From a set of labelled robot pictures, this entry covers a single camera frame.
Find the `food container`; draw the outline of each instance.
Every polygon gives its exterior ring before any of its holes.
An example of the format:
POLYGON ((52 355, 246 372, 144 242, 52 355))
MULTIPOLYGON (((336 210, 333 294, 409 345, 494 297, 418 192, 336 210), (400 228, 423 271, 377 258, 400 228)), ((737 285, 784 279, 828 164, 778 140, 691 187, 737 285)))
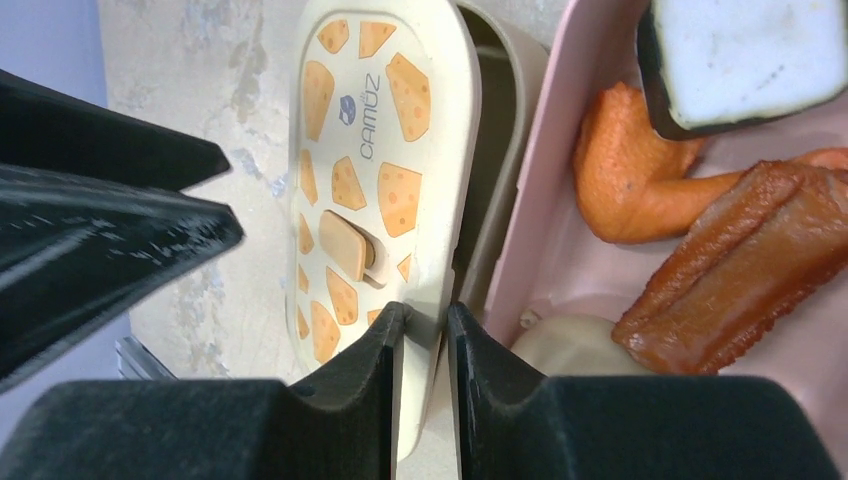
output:
POLYGON ((448 0, 312 0, 296 42, 289 335, 311 372, 387 302, 424 314, 406 325, 402 459, 423 424, 445 307, 482 310, 547 54, 448 0))
MULTIPOLYGON (((616 81, 638 85, 635 28, 644 0, 573 0, 554 42, 533 121, 504 250, 485 306, 488 333, 506 346, 521 317, 594 314, 617 320, 679 239, 636 246, 604 243, 575 204, 571 157, 582 115, 616 81)), ((848 97, 711 141, 695 176, 848 146, 848 97)), ((771 378, 801 404, 848 473, 848 275, 844 272, 722 374, 771 378)))

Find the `speckled countertop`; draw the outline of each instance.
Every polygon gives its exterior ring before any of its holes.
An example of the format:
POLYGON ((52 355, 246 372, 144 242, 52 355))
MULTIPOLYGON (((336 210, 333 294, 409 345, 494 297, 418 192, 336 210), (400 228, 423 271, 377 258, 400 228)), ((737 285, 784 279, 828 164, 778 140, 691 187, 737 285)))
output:
MULTIPOLYGON (((546 46, 567 0, 477 0, 546 46)), ((284 322, 286 156, 294 26, 306 0, 100 0, 109 105, 224 149, 233 171, 189 193, 232 206, 236 250, 131 312, 176 375, 299 379, 284 322)), ((400 479, 457 478, 447 381, 400 479)))

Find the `brand logo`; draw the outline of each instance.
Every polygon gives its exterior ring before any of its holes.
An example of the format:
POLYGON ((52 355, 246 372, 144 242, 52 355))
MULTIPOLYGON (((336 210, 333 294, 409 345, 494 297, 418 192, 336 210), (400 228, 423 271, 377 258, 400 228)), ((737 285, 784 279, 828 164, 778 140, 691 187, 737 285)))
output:
POLYGON ((345 125, 353 124, 356 120, 356 102, 350 95, 345 95, 339 99, 339 120, 345 125))
POLYGON ((364 104, 362 110, 362 143, 359 154, 366 160, 374 157, 374 142, 377 133, 377 110, 380 104, 380 76, 365 74, 365 91, 359 96, 364 104))

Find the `container lid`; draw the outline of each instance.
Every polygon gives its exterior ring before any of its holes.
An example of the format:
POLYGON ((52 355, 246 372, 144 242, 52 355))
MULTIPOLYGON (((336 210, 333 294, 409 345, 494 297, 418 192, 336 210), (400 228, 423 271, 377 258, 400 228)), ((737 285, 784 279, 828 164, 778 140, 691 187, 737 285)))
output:
POLYGON ((389 301, 406 326, 398 459, 417 442, 480 117, 471 38, 448 0, 312 0, 291 83, 286 321, 317 369, 389 301))

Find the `pink plastic box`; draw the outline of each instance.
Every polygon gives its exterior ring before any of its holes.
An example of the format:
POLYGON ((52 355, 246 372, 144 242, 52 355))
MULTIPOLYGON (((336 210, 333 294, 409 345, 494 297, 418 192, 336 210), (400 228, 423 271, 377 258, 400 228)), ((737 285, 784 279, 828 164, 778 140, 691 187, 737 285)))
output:
MULTIPOLYGON (((618 320, 677 240, 606 244, 574 198, 571 155, 584 110, 618 80, 638 85, 635 27, 645 0, 572 0, 551 52, 504 250, 484 324, 511 346, 530 309, 547 317, 587 313, 618 320)), ((848 96, 767 125, 717 136, 695 176, 848 146, 848 96)), ((848 274, 808 298, 725 374, 769 377, 800 402, 848 474, 848 274)))

